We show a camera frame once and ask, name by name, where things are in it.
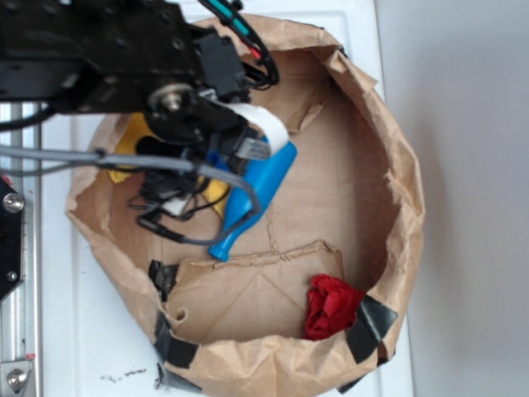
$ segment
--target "blue bottle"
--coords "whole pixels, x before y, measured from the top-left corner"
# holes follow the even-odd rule
[[[231,246],[244,231],[254,226],[261,219],[297,155],[296,146],[289,142],[283,149],[267,160],[250,161],[243,179],[254,188],[261,204],[261,211],[230,233],[224,240],[211,246],[209,248],[211,256],[224,262],[230,259]],[[235,224],[251,208],[252,205],[248,194],[242,189],[233,189],[226,203],[222,230],[226,230]]]

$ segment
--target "paper bag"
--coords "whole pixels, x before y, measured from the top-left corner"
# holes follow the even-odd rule
[[[422,250],[419,165],[376,82],[333,37],[295,22],[248,21],[281,73],[279,86],[252,93],[253,103],[283,120],[298,158],[265,216],[234,245],[233,259],[218,263],[204,247],[137,226],[126,202],[141,175],[114,184],[106,171],[81,169],[67,214],[176,384],[226,397],[345,392],[395,353]],[[238,50],[247,56],[243,45]],[[92,147],[112,151],[129,119],[105,117]],[[206,238],[222,220],[208,209],[167,226]],[[164,303],[148,276],[152,260],[179,265]],[[309,280],[318,273],[367,295],[351,329],[313,342],[301,337]]]

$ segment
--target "black tape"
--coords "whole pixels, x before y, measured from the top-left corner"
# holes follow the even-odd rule
[[[386,357],[379,357],[379,362],[377,362],[377,366],[382,366],[384,365],[386,362],[388,362],[389,360],[386,358]],[[341,395],[344,395],[345,393],[347,393],[349,390],[351,390],[353,387],[355,387],[356,385],[358,385],[358,383],[363,380],[365,377],[362,376],[361,378],[357,379],[357,380],[353,380],[352,382],[346,384],[346,385],[343,385],[343,386],[340,386],[338,387],[336,390],[338,390],[338,392],[341,394]]]
[[[347,344],[357,364],[373,354],[397,318],[398,314],[369,295],[362,299],[355,324],[347,331]]]
[[[347,385],[343,385],[343,386],[340,386],[339,388],[337,388],[336,390],[338,390],[338,393],[340,393],[341,395],[344,395],[345,393],[347,393],[349,390],[351,390],[353,387],[355,387],[356,385],[358,385],[358,383],[363,380],[364,377],[362,376],[361,378],[357,379],[357,380],[353,380],[352,382],[348,383]]]
[[[161,262],[152,260],[149,266],[149,278],[160,292],[162,302],[167,301],[169,293],[176,284],[176,274],[179,265],[164,266]]]
[[[159,389],[160,385],[172,387],[183,391],[188,391],[200,395],[202,389],[189,380],[183,378],[180,375],[176,375],[173,372],[167,370],[167,368],[158,364],[158,379],[156,380],[156,389]]]
[[[197,354],[198,345],[172,337],[169,324],[162,313],[158,317],[155,336],[156,351],[165,361],[178,368],[188,369],[191,366]]]

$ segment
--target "red fabric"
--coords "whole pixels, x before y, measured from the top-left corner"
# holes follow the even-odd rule
[[[315,275],[311,285],[305,338],[319,341],[350,328],[365,292],[329,275]]]

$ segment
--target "white wall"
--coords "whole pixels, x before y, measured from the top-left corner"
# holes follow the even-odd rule
[[[386,98],[422,163],[416,397],[529,395],[529,2],[378,0]]]

